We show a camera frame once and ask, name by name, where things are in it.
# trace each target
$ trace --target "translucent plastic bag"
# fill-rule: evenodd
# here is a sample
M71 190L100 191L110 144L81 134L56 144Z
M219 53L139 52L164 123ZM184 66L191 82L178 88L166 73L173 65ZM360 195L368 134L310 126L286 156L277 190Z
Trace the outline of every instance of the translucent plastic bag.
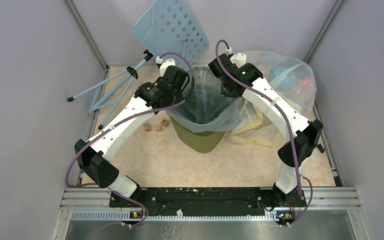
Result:
M194 133L231 131L241 123L241 99L220 94L221 81L206 65L194 66L192 96L181 106L167 110L167 115Z
M311 67L296 57L270 51L248 51L246 61L254 64L273 89L298 113L311 112L316 97L316 80ZM240 106L241 124L230 137L239 144L277 146L284 142L280 131L248 101Z

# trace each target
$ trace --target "robotic arm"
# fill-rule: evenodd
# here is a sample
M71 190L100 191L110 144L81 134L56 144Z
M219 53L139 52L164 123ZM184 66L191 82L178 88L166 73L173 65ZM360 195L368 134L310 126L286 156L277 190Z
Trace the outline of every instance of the robotic arm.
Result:
M173 59L163 62L160 66L160 77L154 83L146 82L140 85L124 110L106 128L88 140L92 141L101 133L109 131L81 153L77 160L80 169L100 188L117 191L129 198L139 185L119 172L111 164L111 160L133 132L154 114L157 114L159 109L184 101L182 86L186 78L190 78L188 73L176 67ZM149 113L133 117L117 125L120 121L143 112ZM76 153L86 144L80 139L74 146Z
M289 194L297 187L297 174L293 158L291 141L294 141L298 167L301 171L316 147L323 125L319 120L313 122L297 113L286 101L279 96L263 74L251 63L246 63L247 56L244 53L232 54L232 49L226 51L227 54L220 55L221 64L224 68L243 84L251 87L258 92L264 93L273 102L258 95L257 93L245 88L233 81L222 70L217 59L208 64L211 71L217 78L220 78L221 94L225 97L237 98L243 97L259 108L280 130L287 143L278 150L278 156L282 160L279 177L274 184L273 189L279 189L284 194ZM277 104L287 116L290 123L293 139L290 139L286 120L284 116L276 109Z

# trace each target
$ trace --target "gray wall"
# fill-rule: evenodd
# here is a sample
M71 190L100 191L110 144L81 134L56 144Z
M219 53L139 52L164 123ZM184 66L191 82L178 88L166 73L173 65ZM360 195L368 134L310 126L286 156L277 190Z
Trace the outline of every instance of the gray wall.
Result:
M51 237L103 74L62 0L0 0L0 240Z
M384 1L347 1L310 64L344 181L384 239Z
M210 44L199 62L215 57L219 39L234 51L269 50L303 59L336 0L185 0ZM73 0L105 61L135 64L144 47L129 32L152 0Z

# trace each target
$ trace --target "perforated blue panel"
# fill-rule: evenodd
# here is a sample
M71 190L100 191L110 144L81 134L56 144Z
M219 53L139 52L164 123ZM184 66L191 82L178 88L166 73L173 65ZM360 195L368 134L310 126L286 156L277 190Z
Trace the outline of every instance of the perforated blue panel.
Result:
M207 36L184 0L157 0L130 32L155 56L177 52L191 63L208 47ZM179 65L180 59L173 58Z

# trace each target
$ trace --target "gray floor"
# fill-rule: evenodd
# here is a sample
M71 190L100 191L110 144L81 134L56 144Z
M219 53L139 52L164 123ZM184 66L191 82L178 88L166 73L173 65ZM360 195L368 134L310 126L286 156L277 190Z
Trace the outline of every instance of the gray floor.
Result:
M146 222L129 230L107 221L72 221L66 240L354 240L347 212L309 211L291 228L274 222Z

